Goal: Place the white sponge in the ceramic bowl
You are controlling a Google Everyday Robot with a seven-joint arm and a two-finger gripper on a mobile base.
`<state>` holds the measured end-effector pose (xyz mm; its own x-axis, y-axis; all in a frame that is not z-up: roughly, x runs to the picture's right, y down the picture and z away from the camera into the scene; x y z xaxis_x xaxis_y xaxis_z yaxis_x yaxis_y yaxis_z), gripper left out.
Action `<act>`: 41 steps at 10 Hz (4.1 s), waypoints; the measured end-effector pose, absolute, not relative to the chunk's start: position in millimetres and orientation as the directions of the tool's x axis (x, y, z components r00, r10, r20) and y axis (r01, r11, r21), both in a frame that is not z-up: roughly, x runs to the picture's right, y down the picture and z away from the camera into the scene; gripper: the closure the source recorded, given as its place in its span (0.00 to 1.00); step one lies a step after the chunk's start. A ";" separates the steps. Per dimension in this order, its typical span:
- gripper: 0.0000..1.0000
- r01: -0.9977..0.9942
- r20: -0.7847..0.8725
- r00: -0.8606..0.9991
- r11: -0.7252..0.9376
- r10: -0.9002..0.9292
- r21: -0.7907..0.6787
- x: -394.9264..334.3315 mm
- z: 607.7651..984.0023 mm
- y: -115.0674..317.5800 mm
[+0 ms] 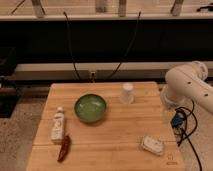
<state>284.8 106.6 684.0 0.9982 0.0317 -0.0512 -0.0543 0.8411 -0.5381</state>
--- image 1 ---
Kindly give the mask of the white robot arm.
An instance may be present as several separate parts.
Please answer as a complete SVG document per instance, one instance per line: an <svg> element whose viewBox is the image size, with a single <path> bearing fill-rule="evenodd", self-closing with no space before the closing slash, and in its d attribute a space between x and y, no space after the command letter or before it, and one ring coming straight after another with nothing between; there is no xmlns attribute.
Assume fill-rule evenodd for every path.
<svg viewBox="0 0 213 171"><path fill-rule="evenodd" d="M176 108L189 98L213 115L213 87L205 82L207 77L208 68L200 61L171 68L165 75L162 103L167 108Z"/></svg>

